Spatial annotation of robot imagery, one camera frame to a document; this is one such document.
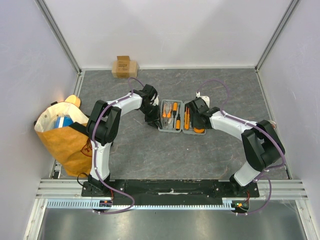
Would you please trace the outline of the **orange utility knife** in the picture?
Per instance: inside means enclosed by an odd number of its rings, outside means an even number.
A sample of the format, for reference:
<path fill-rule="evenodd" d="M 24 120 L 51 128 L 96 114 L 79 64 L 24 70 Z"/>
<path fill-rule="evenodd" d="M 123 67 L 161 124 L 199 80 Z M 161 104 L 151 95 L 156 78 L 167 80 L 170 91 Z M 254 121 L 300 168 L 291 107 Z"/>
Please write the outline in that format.
<path fill-rule="evenodd" d="M 190 128 L 190 109 L 186 106 L 184 111 L 184 129 L 189 130 Z"/>

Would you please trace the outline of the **orange tape measure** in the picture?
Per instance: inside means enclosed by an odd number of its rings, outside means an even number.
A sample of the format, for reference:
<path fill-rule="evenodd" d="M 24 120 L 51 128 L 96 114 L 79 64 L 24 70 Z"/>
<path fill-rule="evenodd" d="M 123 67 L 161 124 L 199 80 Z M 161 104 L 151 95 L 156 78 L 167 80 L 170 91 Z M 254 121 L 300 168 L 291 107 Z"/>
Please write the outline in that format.
<path fill-rule="evenodd" d="M 204 128 L 196 128 L 196 127 L 194 127 L 194 128 L 193 128 L 193 131 L 194 131 L 196 134 L 204 134 L 206 130 L 205 130 Z"/>

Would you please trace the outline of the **orange pliers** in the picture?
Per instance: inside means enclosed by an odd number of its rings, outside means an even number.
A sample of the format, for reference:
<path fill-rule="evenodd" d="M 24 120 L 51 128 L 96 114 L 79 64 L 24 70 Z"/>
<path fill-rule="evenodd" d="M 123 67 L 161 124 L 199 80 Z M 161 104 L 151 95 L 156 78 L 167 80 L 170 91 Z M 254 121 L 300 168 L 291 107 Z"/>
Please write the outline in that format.
<path fill-rule="evenodd" d="M 171 102 L 165 101 L 162 107 L 162 127 L 167 128 L 169 124 L 172 122 L 172 110 L 173 104 Z"/>

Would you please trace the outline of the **orange black screwdriver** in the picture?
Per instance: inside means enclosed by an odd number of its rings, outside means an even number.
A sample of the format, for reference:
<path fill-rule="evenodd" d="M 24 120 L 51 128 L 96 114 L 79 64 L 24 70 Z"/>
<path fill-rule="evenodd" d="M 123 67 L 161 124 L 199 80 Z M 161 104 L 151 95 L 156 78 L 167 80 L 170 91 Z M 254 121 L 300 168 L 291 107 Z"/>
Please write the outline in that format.
<path fill-rule="evenodd" d="M 180 108 L 181 106 L 178 106 L 178 111 L 177 111 L 177 117 L 175 121 L 175 130 L 179 131 L 181 129 L 181 115 L 180 115 Z"/>
<path fill-rule="evenodd" d="M 177 109 L 178 109 L 178 103 L 177 103 L 177 102 L 174 102 L 174 103 L 173 103 L 173 111 L 172 111 L 173 118 L 176 117 Z"/>

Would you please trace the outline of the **grey plastic tool case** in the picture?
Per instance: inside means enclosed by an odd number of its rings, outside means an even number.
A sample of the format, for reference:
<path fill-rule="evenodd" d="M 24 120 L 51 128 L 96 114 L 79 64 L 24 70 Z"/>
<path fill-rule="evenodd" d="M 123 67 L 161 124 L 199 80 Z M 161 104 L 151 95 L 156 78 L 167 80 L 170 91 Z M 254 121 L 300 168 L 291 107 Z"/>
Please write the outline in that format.
<path fill-rule="evenodd" d="M 162 112 L 163 112 L 162 108 L 163 108 L 164 102 L 171 102 L 172 103 L 172 122 L 168 125 L 168 127 L 165 127 L 165 128 L 163 128 L 163 124 L 162 124 Z M 176 119 L 177 119 L 177 115 L 178 115 L 178 108 L 177 108 L 176 116 L 175 116 L 175 118 L 173 118 L 173 105 L 174 105 L 174 102 L 178 103 L 178 107 L 180 106 L 180 130 L 176 130 Z M 189 101 L 182 102 L 181 100 L 170 100 L 170 99 L 162 100 L 160 102 L 161 128 L 158 128 L 158 130 L 160 132 L 165 132 L 165 133 L 180 133 L 180 132 L 183 132 L 184 134 L 188 134 L 188 135 L 197 135 L 197 136 L 205 135 L 206 131 L 203 134 L 197 134 L 197 133 L 194 132 L 194 128 L 191 125 L 191 110 L 189 110 L 189 123 L 190 123 L 189 130 L 185 130 L 184 129 L 185 107 L 186 107 L 186 104 L 188 102 Z"/>

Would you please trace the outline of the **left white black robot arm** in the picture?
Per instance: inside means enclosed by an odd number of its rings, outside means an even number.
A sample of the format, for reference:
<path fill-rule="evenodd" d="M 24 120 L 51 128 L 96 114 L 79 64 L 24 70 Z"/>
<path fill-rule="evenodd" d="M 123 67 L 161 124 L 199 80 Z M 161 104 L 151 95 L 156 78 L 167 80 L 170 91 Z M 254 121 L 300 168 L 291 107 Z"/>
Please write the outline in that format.
<path fill-rule="evenodd" d="M 98 100 L 93 107 L 86 125 L 92 146 L 92 166 L 87 182 L 98 196 L 110 192 L 107 182 L 110 178 L 110 148 L 118 134 L 121 117 L 135 110 L 144 114 L 149 126 L 156 129 L 162 126 L 158 92 L 149 84 L 113 101 Z"/>

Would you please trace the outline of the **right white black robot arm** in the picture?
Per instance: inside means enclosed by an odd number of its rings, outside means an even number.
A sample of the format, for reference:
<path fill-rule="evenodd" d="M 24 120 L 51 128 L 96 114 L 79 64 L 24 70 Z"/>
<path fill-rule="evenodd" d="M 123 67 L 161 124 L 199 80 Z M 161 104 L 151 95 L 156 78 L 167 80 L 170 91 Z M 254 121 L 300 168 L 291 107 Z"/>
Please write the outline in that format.
<path fill-rule="evenodd" d="M 248 121 L 226 113 L 218 107 L 210 108 L 198 97 L 186 104 L 190 111 L 190 124 L 196 129 L 214 129 L 227 133 L 242 142 L 246 162 L 229 181 L 229 191 L 242 196 L 250 184 L 263 172 L 275 168 L 275 162 L 285 163 L 285 148 L 273 125 L 267 121 Z"/>

